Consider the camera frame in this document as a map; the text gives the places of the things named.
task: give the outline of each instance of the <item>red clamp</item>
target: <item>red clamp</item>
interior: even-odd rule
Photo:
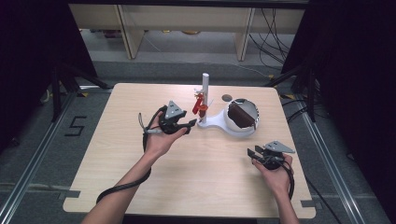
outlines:
[[[197,114],[198,113],[199,106],[201,105],[201,102],[204,100],[204,95],[202,93],[199,93],[199,94],[195,95],[195,97],[197,98],[197,102],[195,103],[195,106],[192,109],[192,113],[193,114]]]

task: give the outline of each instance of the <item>white bowl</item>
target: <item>white bowl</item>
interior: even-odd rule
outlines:
[[[228,116],[230,104],[232,104],[232,103],[237,103],[239,105],[239,107],[241,107],[245,112],[247,112],[251,117],[253,117],[255,120],[255,124],[251,125],[249,127],[239,127],[235,123],[235,121]],[[226,105],[226,107],[224,108],[223,115],[224,115],[224,120],[225,120],[225,123],[227,124],[227,127],[229,129],[233,130],[234,132],[239,132],[239,133],[250,132],[255,129],[255,126],[256,126],[256,129],[259,126],[259,109],[257,108],[257,106],[255,106],[252,102],[250,102],[247,99],[235,99],[235,100],[229,102]]]

